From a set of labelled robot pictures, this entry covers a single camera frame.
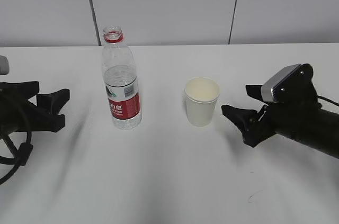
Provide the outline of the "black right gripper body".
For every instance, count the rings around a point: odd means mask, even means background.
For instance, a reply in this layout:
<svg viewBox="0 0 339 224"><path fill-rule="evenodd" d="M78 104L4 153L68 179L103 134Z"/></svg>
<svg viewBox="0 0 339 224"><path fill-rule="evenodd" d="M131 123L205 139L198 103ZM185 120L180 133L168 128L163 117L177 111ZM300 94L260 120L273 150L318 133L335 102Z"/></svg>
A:
<svg viewBox="0 0 339 224"><path fill-rule="evenodd" d="M314 111L319 111L321 104L273 104L263 106L264 113L258 118L250 118L249 126L243 131L244 144L255 147L275 134L309 146L305 138L306 122L302 119Z"/></svg>

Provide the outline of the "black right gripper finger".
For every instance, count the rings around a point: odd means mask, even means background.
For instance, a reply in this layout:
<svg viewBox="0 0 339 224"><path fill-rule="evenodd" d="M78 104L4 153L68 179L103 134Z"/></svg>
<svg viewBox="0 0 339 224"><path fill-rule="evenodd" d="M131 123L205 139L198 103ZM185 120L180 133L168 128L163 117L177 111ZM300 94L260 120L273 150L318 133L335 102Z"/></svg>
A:
<svg viewBox="0 0 339 224"><path fill-rule="evenodd" d="M262 85L245 85L247 95L256 100L262 100L261 88Z"/></svg>
<svg viewBox="0 0 339 224"><path fill-rule="evenodd" d="M256 124L262 116L262 110L240 109L230 105L221 106L222 114L242 133L243 139L261 139Z"/></svg>

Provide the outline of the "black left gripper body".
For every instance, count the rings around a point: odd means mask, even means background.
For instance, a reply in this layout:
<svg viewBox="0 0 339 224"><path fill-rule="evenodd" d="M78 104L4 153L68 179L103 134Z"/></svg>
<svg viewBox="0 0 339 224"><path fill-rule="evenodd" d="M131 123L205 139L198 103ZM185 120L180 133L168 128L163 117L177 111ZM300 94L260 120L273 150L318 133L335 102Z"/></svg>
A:
<svg viewBox="0 0 339 224"><path fill-rule="evenodd" d="M42 109L29 101L36 90L1 91L1 135L42 131Z"/></svg>

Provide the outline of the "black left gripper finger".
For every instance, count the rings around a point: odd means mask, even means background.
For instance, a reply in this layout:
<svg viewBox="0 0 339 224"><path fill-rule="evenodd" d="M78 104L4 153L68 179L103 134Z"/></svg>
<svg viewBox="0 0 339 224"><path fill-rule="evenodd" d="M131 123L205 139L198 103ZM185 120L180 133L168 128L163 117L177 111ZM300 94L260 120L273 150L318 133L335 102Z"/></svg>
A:
<svg viewBox="0 0 339 224"><path fill-rule="evenodd" d="M58 132L65 126L65 116L59 112L69 99L70 90L66 88L49 94L37 95L37 107L44 109L48 114L45 118L47 128L42 131Z"/></svg>
<svg viewBox="0 0 339 224"><path fill-rule="evenodd" d="M40 91L38 81L21 83L1 82L1 89L4 94L19 96L24 98L25 100L36 96Z"/></svg>

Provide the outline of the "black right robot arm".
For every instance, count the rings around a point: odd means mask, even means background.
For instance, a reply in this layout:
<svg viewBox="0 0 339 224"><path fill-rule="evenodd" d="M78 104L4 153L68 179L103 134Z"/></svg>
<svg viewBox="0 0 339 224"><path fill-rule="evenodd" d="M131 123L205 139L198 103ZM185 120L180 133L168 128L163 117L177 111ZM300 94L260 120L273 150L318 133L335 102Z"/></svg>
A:
<svg viewBox="0 0 339 224"><path fill-rule="evenodd" d="M259 111L230 105L223 105L221 110L250 147L281 135L338 158L338 114L322 109L313 84L297 97L297 101L287 103L266 102Z"/></svg>

